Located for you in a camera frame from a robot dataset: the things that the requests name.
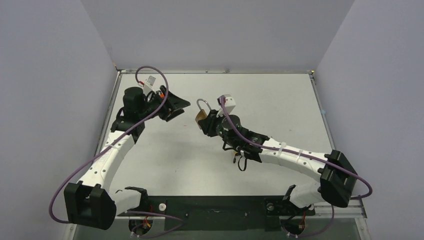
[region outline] white work surface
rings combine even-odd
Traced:
[[[144,81],[158,74],[140,74]],[[219,109],[217,98],[231,94],[237,106],[232,114],[243,127],[277,141],[313,152],[331,152],[329,137],[307,74],[166,74],[169,90],[191,103],[185,113],[169,122],[158,117],[128,152],[110,187],[114,193],[129,186],[147,189],[150,196],[284,195],[290,185],[311,178],[275,164],[247,162],[246,171],[233,164],[233,151],[223,151],[219,136],[208,137],[195,122],[196,100]],[[123,106],[124,90],[137,86],[134,74],[123,74],[108,132]],[[201,106],[209,111],[204,103]]]

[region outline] white round knob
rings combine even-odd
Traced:
[[[165,209],[167,209],[167,205],[165,203],[159,204],[159,211],[163,212]]]

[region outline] padlock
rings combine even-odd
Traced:
[[[199,121],[200,121],[200,120],[204,120],[204,119],[206,119],[206,118],[208,117],[208,115],[206,114],[206,111],[205,111],[203,108],[201,108],[201,107],[200,107],[200,104],[199,104],[199,102],[200,102],[200,101],[202,101],[202,102],[206,103],[206,105],[207,105],[207,107],[209,108],[209,110],[212,110],[212,108],[211,108],[211,106],[209,105],[209,103],[208,103],[205,99],[199,98],[199,99],[196,101],[197,106],[198,106],[198,108],[200,109],[200,111],[199,111],[199,113],[196,115],[196,118],[195,118],[194,120],[196,121],[196,123],[197,123],[197,125],[199,126],[200,130],[202,130],[202,127],[200,127],[200,125],[199,125]]]

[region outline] metal frame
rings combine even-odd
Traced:
[[[111,119],[111,113],[112,113],[112,109],[113,106],[115,104],[116,101],[116,97],[117,97],[117,93],[118,93],[118,89],[120,87],[121,84],[121,79],[122,79],[122,75],[123,74],[135,74],[136,69],[121,69],[118,70],[117,72],[117,76],[116,76],[116,81],[115,81],[115,85],[113,87],[113,91],[111,94],[111,98],[110,98],[110,102],[109,102],[109,107],[107,109],[107,113],[105,116],[105,120],[104,120],[104,124],[102,126],[102,130],[101,130],[101,134],[100,134],[100,138],[99,138],[99,142],[97,145],[97,149],[96,149],[96,154],[100,152],[102,145],[104,144],[104,138],[105,135],[108,131],[108,125],[109,125],[109,121]],[[328,126],[327,123],[327,119],[326,119],[326,115],[325,115],[325,111],[323,110],[322,104],[320,102],[320,98],[317,92],[317,88],[316,88],[316,83],[315,83],[315,79],[313,76],[313,72],[314,71],[308,71],[308,72],[287,72],[287,71],[278,71],[278,70],[193,70],[193,71],[187,71],[187,70],[168,70],[168,71],[163,71],[164,74],[308,74],[310,81],[311,81],[311,85],[318,103],[318,107],[321,111],[321,116],[322,116],[322,120],[324,122],[325,125],[325,129],[328,135],[328,139],[330,141],[330,145],[333,149],[336,149],[331,132],[330,132],[330,128]],[[146,70],[141,70],[139,72],[140,74],[148,74],[148,73],[156,73],[153,70],[150,69],[146,69]],[[315,216],[310,216],[309,218],[313,219],[313,218],[325,218],[328,219],[331,217],[332,214],[332,210],[331,210],[331,206],[330,204],[323,202],[323,203],[319,203],[315,205],[315,212],[316,215]],[[349,206],[346,208],[335,208],[335,213],[334,213],[334,217],[335,218],[354,218],[355,222],[356,222],[356,226],[358,228],[358,232],[360,235],[360,238],[362,240],[370,240],[370,234],[367,228],[367,224],[365,222],[365,218],[367,217],[365,209],[364,209],[364,205],[362,203],[361,200],[352,200],[349,203]],[[139,216],[117,216],[116,219],[140,219]],[[161,217],[152,217],[152,219],[161,219]],[[67,227],[65,228],[65,232],[64,232],[64,236],[63,239],[64,240],[72,240],[75,234],[75,230],[76,230],[77,225],[75,224],[68,224]]]

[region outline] gray wall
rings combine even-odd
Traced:
[[[356,0],[316,70],[336,147],[374,186],[364,204],[376,240],[424,239],[423,10]]]
[[[1,1],[1,239],[62,238],[49,201],[93,156],[115,77],[79,0]]]
[[[318,66],[354,0],[81,0],[120,69]]]

